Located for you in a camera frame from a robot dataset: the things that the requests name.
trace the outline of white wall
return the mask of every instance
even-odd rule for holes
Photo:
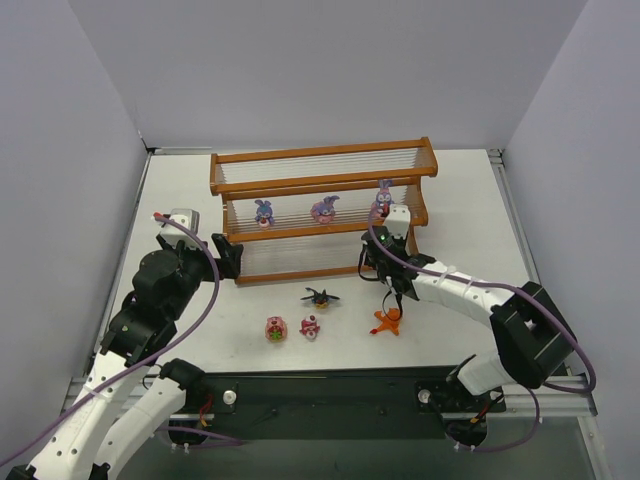
[[[618,478],[640,456],[640,3],[590,0],[506,150],[543,283],[599,373]]]
[[[0,2],[0,112],[5,457],[56,417],[93,346],[145,151],[65,0]]]
[[[586,0],[70,0],[154,147],[504,147]]]

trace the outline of orange plastic toy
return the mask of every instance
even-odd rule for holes
[[[382,332],[384,330],[391,330],[394,335],[399,335],[398,327],[400,326],[400,320],[402,316],[400,315],[400,310],[397,308],[391,308],[387,315],[382,311],[377,311],[374,313],[376,318],[380,320],[382,323],[378,328],[374,328],[369,333],[375,335],[378,332]]]

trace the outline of white table surface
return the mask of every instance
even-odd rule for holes
[[[445,150],[436,151],[436,156],[438,176],[425,177],[422,183],[429,225],[416,230],[420,251],[470,275],[522,285],[527,280],[524,263],[486,152]],[[116,309],[131,290],[142,257],[158,249],[153,212],[192,208],[201,215],[201,238],[210,241],[211,233],[222,231],[221,201],[209,191],[209,161],[209,155],[151,158]],[[315,310],[299,300],[306,295],[305,286],[327,288],[342,300]],[[202,284],[177,322],[179,333],[195,321],[212,290],[212,284]],[[411,299],[404,302],[400,336],[370,335],[378,325],[373,313],[380,309],[385,292],[383,285],[355,275],[242,287],[223,281],[209,317],[159,362],[182,358],[208,372],[453,365],[495,345],[483,325]],[[315,342],[298,332],[302,318],[311,313],[321,326]],[[270,316],[282,316],[287,322],[289,336],[284,342],[271,344],[264,338]]]

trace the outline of purple bunny toy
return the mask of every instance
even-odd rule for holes
[[[256,200],[255,203],[258,205],[258,209],[256,210],[256,222],[260,228],[267,230],[271,225],[276,223],[275,218],[273,218],[271,202],[269,200],[264,202],[262,200]]]
[[[321,225],[331,223],[333,217],[336,216],[336,211],[333,208],[333,202],[339,199],[339,196],[331,195],[329,197],[324,197],[321,202],[314,203],[313,207],[311,207],[311,216]]]
[[[380,220],[389,215],[389,208],[393,203],[389,187],[393,185],[391,180],[379,180],[380,190],[376,194],[376,200],[371,204],[371,210],[374,210],[373,218]]]

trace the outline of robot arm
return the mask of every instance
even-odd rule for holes
[[[439,303],[489,327],[497,348],[468,359],[455,376],[465,390],[478,396],[499,386],[518,383],[538,388],[572,352],[568,342],[525,300],[490,283],[447,267],[427,255],[408,255],[406,241],[410,212],[393,205],[384,226],[374,227],[379,243],[390,253],[430,274],[396,263],[380,251],[369,232],[362,236],[365,264],[376,270],[401,301],[401,296]],[[564,324],[566,322],[544,288],[534,282],[522,287]]]
[[[199,215],[176,209],[165,215],[197,233]],[[165,365],[152,389],[115,425],[124,402],[149,371],[132,366],[152,360],[176,334],[175,322],[202,281],[213,280],[209,258],[181,229],[163,222],[157,237],[162,250],[146,255],[133,278],[134,290],[113,317],[91,372],[71,413],[27,467],[15,467],[14,479],[86,480],[116,478],[124,464],[153,431],[185,402],[186,388],[203,375],[174,360]],[[220,279],[237,278],[242,246],[213,235]]]

